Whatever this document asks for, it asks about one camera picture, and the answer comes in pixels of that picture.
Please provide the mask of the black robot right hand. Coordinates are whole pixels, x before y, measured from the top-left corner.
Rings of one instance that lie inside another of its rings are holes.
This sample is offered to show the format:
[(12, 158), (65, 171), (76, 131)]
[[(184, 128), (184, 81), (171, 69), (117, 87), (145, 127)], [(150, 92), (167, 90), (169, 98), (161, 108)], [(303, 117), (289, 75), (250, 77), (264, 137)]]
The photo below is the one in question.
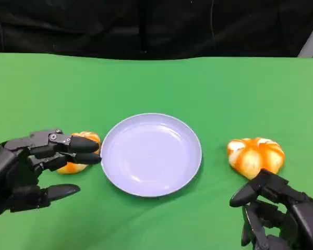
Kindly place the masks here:
[(230, 199), (244, 219), (241, 245), (253, 249), (313, 249), (313, 198), (265, 169)]

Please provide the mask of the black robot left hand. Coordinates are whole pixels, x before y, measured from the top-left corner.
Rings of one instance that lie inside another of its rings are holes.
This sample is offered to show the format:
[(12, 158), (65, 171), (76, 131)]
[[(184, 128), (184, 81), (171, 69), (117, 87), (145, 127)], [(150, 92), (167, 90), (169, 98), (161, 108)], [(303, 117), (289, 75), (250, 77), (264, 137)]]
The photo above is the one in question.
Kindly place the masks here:
[(80, 191), (75, 184), (39, 187), (43, 171), (56, 171), (67, 163), (101, 162), (98, 142), (64, 134), (61, 129), (32, 132), (0, 143), (0, 215), (50, 206), (51, 202)]

